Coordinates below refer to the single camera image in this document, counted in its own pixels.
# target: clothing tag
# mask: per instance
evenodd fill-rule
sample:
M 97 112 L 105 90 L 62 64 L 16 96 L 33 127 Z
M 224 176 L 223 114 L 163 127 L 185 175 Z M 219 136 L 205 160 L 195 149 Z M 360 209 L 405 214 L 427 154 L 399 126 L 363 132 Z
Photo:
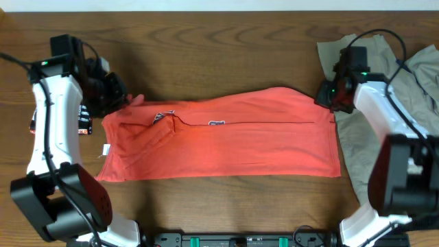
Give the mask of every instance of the clothing tag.
M 110 144 L 104 144 L 104 149 L 102 150 L 102 155 L 108 155 L 110 151 Z

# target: gray cloth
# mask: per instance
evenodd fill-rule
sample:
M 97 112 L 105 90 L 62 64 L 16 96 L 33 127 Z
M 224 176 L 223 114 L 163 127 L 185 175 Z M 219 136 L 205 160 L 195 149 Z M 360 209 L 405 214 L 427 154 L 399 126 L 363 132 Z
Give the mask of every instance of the gray cloth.
M 328 80 L 335 76 L 332 69 L 340 58 L 340 50 L 355 37 L 351 34 L 335 42 L 317 44 L 320 63 Z M 383 36 L 359 39 L 354 46 L 367 47 L 368 66 L 372 72 L 384 73 L 390 78 L 397 70 L 399 65 L 395 55 Z M 401 70 L 392 81 L 396 96 L 420 125 L 432 134 L 439 134 L 439 51 L 431 45 L 409 59 L 406 65 L 412 73 Z M 335 120 L 354 191 L 360 204 L 364 204 L 368 201 L 368 180 L 379 154 L 380 142 L 358 110 L 352 114 L 336 112 Z

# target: wood grain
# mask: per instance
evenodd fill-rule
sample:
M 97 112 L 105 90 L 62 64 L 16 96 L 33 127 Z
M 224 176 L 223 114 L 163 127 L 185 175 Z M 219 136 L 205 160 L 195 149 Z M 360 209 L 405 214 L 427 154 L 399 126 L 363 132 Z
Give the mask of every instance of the wood grain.
M 404 37 L 408 55 L 439 44 L 437 12 L 99 12 L 13 13 L 0 26 L 0 50 L 22 60 L 49 56 L 49 38 L 69 33 L 92 44 L 127 84 L 148 100 L 206 99 L 288 86 L 315 95 L 323 72 L 317 42 L 372 28 Z M 401 52 L 387 37 L 395 54 Z M 0 242 L 45 244 L 10 199 L 10 181 L 25 175 L 33 136 L 34 98 L 25 73 L 0 61 Z M 100 120 L 80 137 L 85 168 L 104 158 Z M 103 183 L 113 208 L 149 234 L 286 232 L 301 224 L 335 228 L 358 207 L 346 168 L 340 178 L 235 176 Z M 411 234 L 413 246 L 435 246 L 437 232 Z

